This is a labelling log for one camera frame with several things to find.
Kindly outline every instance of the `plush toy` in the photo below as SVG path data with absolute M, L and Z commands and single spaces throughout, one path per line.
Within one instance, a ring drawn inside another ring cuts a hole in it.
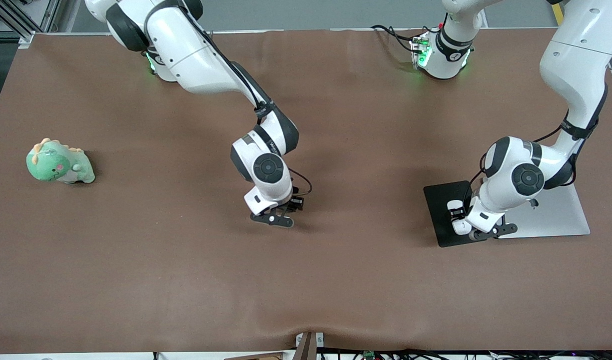
M 57 180 L 72 184 L 95 180 L 93 167 L 83 150 L 69 148 L 49 138 L 32 147 L 26 157 L 26 166 L 32 177 L 42 182 Z

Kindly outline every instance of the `table surface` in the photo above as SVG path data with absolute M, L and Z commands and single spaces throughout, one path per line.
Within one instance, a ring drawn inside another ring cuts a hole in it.
M 552 29 L 483 30 L 459 77 L 414 71 L 383 32 L 224 34 L 301 132 L 314 184 L 290 230 L 253 223 L 228 157 L 237 93 L 192 95 L 111 37 L 37 35 L 0 96 L 0 353 L 612 349 L 612 79 L 578 162 L 592 234 L 439 248 L 423 187 L 472 177 L 506 135 L 566 105 L 543 84 Z M 93 184 L 34 180 L 43 137 Z

